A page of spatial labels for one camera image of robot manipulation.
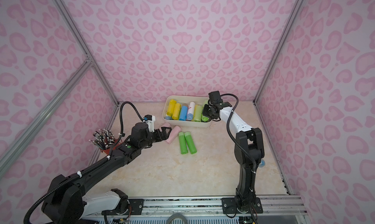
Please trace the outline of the light green roll front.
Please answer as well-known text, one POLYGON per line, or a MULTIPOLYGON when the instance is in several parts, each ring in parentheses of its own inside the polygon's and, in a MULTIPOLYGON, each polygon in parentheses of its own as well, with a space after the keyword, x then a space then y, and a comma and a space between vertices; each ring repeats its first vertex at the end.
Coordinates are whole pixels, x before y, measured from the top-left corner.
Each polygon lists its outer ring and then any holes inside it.
POLYGON ((201 122, 201 116, 202 116, 202 105, 197 105, 196 109, 196 116, 194 122, 201 122))

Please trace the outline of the light green roll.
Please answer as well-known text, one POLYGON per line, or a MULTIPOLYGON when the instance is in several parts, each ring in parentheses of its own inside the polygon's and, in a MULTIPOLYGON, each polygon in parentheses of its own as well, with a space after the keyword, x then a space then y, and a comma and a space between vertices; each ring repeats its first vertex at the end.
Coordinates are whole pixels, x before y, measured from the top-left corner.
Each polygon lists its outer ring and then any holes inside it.
POLYGON ((210 121, 210 118, 207 117, 207 116, 202 115, 202 116, 201 116, 201 121, 202 121, 202 122, 209 122, 209 121, 210 121))
POLYGON ((196 109, 196 116, 194 122, 201 122, 201 116, 202 116, 202 105, 197 105, 196 109))

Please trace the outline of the white roll with blue end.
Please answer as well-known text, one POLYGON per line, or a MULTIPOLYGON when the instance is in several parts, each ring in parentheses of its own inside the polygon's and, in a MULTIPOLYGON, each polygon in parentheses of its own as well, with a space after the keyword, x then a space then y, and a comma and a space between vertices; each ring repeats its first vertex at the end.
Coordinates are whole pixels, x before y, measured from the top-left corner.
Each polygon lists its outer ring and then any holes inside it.
POLYGON ((187 121, 192 121, 195 102, 190 102, 187 112, 187 121))

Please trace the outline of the blue trash bag roll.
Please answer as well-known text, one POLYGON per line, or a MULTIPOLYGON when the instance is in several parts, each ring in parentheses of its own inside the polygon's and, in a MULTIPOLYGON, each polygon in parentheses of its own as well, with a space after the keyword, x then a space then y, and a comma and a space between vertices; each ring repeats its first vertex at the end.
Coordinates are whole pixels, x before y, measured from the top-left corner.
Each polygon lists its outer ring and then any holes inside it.
POLYGON ((187 120, 187 114, 188 114, 188 105, 183 104, 179 116, 180 121, 186 121, 187 120))

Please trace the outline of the yellow trash bag roll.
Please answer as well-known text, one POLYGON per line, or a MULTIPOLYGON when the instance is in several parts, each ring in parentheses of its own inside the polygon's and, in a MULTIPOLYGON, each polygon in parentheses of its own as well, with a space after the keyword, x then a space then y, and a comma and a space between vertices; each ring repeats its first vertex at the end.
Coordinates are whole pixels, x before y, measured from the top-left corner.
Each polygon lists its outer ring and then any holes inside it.
POLYGON ((179 120, 180 112, 181 112, 182 105, 179 103, 176 103, 173 109, 172 113, 172 119, 173 120, 179 120))
POLYGON ((176 100, 174 99, 171 99, 168 103, 168 107, 167 107, 167 112, 166 112, 166 115, 169 116, 169 117, 172 117, 173 116, 173 113, 174 113, 174 108, 175 108, 175 105, 176 105, 176 100))

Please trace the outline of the large yellow roll front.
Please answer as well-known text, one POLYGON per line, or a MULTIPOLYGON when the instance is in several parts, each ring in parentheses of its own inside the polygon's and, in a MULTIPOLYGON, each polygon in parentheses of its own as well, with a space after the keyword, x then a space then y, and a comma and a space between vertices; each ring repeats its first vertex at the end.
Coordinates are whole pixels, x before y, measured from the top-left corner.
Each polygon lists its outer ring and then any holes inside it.
POLYGON ((195 104, 195 106, 194 106, 194 111, 193 111, 193 118, 192 118, 192 121, 195 121, 196 109, 197 109, 197 105, 195 104))

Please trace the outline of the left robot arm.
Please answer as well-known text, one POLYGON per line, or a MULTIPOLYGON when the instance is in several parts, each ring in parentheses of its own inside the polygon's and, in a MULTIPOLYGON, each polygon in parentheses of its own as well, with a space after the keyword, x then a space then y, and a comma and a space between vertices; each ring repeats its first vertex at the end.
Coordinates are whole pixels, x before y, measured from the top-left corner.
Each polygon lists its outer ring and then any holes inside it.
POLYGON ((135 124, 131 135, 106 157, 68 177, 54 178, 43 200, 42 212, 55 224, 74 224, 95 213, 127 213, 130 203, 125 192, 117 188, 94 196, 88 196, 87 192, 112 172, 135 160, 143 149, 167 140, 171 131, 171 127, 162 127, 150 132, 147 123, 135 124))

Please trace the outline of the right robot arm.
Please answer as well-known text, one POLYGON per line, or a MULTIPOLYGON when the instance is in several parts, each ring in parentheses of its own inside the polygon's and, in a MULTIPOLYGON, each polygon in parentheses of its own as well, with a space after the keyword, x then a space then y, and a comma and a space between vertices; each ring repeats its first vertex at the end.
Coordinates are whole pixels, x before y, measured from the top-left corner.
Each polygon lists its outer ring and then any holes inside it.
POLYGON ((265 156, 262 131, 247 124, 229 102, 208 102, 204 105, 203 115, 226 123, 227 133, 234 142, 234 155, 240 165, 235 207, 229 207, 225 212, 263 213, 261 201, 255 192, 256 172, 265 156))

